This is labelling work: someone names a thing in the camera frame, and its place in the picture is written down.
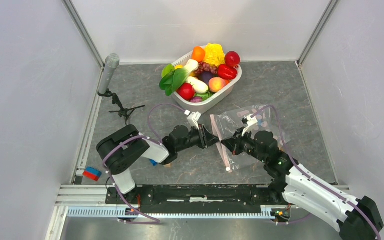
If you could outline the clear zip top bag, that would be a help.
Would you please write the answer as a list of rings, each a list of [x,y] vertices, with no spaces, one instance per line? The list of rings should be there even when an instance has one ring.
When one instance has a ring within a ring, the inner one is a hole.
[[[290,141],[286,132],[279,128],[276,114],[271,107],[266,105],[252,105],[226,111],[221,114],[211,114],[210,123],[212,133],[220,140],[232,138],[236,133],[242,137],[244,130],[251,139],[261,131],[273,134],[280,150],[284,149],[286,143]],[[239,156],[233,155],[227,146],[218,143],[217,150],[228,173],[250,167],[257,163],[257,160],[246,153]]]

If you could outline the white radish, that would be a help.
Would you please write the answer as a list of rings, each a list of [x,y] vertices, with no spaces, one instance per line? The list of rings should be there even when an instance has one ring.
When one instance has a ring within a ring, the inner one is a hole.
[[[190,84],[193,90],[195,91],[195,93],[197,94],[205,94],[209,91],[209,86],[205,82],[199,80],[196,77],[189,76],[186,79],[186,83]]]

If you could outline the red tomato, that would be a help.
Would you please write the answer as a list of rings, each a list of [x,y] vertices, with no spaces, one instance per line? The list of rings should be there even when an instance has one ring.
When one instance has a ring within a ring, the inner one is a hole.
[[[190,83],[184,83],[176,92],[186,101],[191,100],[195,96],[195,91]]]

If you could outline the green leafy bok choy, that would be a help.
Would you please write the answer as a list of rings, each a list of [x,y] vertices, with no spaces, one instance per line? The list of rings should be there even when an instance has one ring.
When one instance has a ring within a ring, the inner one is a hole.
[[[164,90],[166,96],[172,95],[198,67],[199,62],[194,59],[188,60],[182,68],[175,68],[174,65],[168,64],[161,73],[162,79],[159,82],[159,88]]]

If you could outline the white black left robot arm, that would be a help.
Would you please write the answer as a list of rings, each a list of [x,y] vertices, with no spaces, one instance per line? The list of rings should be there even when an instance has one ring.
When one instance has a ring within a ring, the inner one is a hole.
[[[219,142],[219,138],[202,124],[191,128],[178,125],[161,143],[141,134],[130,124],[101,140],[96,151],[115,183],[117,196],[125,204],[131,204],[137,198],[137,190],[130,167],[137,160],[144,158],[168,165],[178,158],[181,151],[193,147],[207,149]]]

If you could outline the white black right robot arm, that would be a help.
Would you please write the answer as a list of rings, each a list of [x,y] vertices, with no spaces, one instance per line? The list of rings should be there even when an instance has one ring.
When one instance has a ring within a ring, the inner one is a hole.
[[[272,132],[236,132],[221,143],[234,155],[247,154],[264,164],[273,178],[269,199],[298,206],[327,223],[343,240],[379,240],[384,227],[377,204],[357,198],[323,181],[280,150]]]

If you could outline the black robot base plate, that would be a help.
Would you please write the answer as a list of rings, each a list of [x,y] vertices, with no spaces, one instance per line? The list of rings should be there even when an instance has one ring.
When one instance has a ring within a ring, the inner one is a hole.
[[[124,199],[145,214],[256,214],[261,206],[287,205],[258,184],[144,184]]]

